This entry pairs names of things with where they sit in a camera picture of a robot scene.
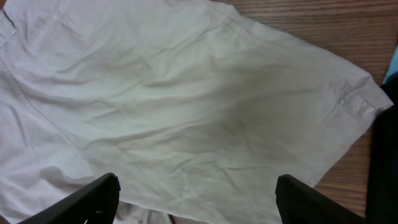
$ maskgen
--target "wrinkled cloth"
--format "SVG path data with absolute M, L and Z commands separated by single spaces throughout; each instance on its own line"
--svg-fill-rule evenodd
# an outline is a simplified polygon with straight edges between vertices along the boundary
M 5 12 L 11 222 L 114 172 L 125 203 L 279 223 L 278 176 L 314 186 L 392 105 L 364 70 L 222 3 L 12 0 Z

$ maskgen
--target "wooden table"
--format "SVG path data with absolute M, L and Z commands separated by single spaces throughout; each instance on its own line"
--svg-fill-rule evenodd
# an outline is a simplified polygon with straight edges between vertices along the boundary
M 398 0 L 218 1 L 350 60 L 378 84 L 397 43 Z M 368 131 L 315 187 L 361 216 L 366 208 L 370 138 Z

